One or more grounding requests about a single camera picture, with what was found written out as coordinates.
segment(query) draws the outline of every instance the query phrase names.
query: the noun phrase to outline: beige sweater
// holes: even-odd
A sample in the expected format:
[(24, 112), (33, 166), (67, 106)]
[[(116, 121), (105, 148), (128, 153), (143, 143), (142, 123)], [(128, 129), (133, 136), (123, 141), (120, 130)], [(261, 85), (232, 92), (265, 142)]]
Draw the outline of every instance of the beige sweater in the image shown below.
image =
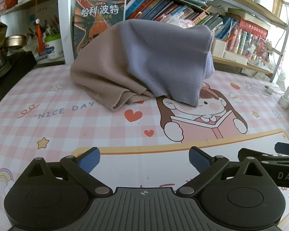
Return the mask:
[(72, 80), (89, 96), (113, 111), (124, 103), (154, 97), (140, 80), (128, 73), (118, 25), (91, 41), (79, 53), (70, 73)]

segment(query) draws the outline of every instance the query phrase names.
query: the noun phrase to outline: bed sheet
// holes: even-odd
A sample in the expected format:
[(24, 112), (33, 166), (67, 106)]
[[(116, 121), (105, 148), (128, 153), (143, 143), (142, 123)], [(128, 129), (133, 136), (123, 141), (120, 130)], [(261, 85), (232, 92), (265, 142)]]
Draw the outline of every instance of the bed sheet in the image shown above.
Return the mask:
[[(97, 146), (101, 157), (116, 157), (113, 163), (121, 159), (116, 155), (152, 153), (161, 165), (171, 163), (162, 154), (179, 154), (191, 145), (222, 151), (234, 140), (272, 131), (289, 140), (289, 111), (278, 105), (279, 95), (265, 91), (266, 82), (216, 71), (205, 80), (197, 108), (163, 97), (111, 112), (73, 84), (69, 69), (32, 70), (0, 102), (0, 231), (10, 228), (4, 197), (35, 157), (56, 162)], [(139, 181), (131, 184), (138, 187)]]

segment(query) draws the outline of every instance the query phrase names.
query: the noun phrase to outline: metal tin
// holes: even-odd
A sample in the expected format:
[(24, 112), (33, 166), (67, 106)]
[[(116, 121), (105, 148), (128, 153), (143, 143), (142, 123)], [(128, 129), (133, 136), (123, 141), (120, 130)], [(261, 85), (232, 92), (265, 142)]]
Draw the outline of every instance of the metal tin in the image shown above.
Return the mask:
[(27, 45), (28, 39), (24, 35), (13, 35), (5, 38), (3, 47), (9, 50), (20, 49)]

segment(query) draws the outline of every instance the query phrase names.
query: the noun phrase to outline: cartoon girl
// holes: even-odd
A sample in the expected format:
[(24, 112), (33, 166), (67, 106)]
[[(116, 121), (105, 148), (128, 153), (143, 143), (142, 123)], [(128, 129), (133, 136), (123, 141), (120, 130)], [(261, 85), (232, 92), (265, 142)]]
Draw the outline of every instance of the cartoon girl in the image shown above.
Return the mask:
[(246, 134), (247, 123), (234, 110), (225, 96), (203, 83), (198, 107), (174, 101), (165, 96), (156, 98), (160, 110), (160, 126), (175, 142), (215, 140)]

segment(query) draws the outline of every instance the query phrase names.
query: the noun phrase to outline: white flower print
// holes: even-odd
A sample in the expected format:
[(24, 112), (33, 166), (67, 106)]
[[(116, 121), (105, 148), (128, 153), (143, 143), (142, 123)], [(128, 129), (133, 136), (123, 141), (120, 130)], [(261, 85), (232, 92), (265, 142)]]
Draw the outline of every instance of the white flower print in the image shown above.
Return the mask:
[(62, 88), (61, 83), (58, 83), (57, 85), (51, 86), (51, 89), (49, 91), (58, 91), (58, 89)]

